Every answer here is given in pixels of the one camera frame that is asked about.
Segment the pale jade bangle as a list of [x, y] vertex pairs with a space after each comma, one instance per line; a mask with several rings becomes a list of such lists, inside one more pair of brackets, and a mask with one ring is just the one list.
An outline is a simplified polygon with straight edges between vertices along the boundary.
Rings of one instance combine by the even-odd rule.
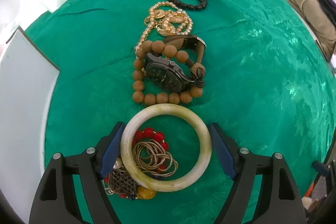
[[[200, 149], [196, 164], [189, 173], [176, 180], [159, 181], [148, 177], [137, 167], [132, 155], [131, 143], [135, 131], [145, 121], [160, 115], [172, 115], [187, 121], [199, 138]], [[204, 174], [211, 159], [212, 143], [207, 126], [197, 114], [183, 106], [163, 103], [149, 106], [131, 118], [122, 133], [120, 154], [126, 170], [141, 186], [157, 192], [176, 192], [191, 186]]]

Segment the green patterned cloth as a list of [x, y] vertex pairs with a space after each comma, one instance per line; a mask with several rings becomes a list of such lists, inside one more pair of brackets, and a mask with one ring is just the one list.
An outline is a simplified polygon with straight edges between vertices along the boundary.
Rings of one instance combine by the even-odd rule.
[[[129, 121], [134, 48], [149, 8], [163, 0], [68, 0], [26, 34], [59, 68], [45, 160], [76, 155]], [[251, 152], [280, 152], [299, 192], [315, 178], [335, 129], [335, 78], [286, 0], [207, 0], [190, 13], [206, 43], [205, 88], [188, 104]]]

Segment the white drawer box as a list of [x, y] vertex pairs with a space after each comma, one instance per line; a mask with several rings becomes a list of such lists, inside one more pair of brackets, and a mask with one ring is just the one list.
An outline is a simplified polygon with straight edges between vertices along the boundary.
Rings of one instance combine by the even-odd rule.
[[45, 170], [45, 133], [60, 69], [18, 27], [1, 55], [1, 192], [28, 223]]

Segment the black wrist watch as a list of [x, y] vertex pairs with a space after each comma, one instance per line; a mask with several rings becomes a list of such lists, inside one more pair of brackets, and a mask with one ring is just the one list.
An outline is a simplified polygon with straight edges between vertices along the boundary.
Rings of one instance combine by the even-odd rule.
[[172, 35], [164, 38], [165, 46], [175, 46], [178, 50], [191, 50], [197, 54], [197, 61], [193, 61], [189, 57], [185, 64], [190, 75], [187, 76], [182, 68], [178, 65], [178, 61], [173, 61], [171, 57], [163, 57], [161, 53], [149, 52], [145, 56], [145, 74], [158, 87], [169, 93], [181, 93], [191, 89], [192, 87], [203, 88], [205, 86], [206, 69], [202, 65], [202, 59], [206, 49], [205, 42], [198, 36], [188, 35]]

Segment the beige pillow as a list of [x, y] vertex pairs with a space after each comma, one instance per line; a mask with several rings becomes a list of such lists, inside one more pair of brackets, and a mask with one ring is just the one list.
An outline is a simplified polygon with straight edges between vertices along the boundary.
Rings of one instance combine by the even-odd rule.
[[329, 19], [318, 0], [287, 1], [307, 21], [324, 57], [330, 60], [335, 49], [335, 22]]

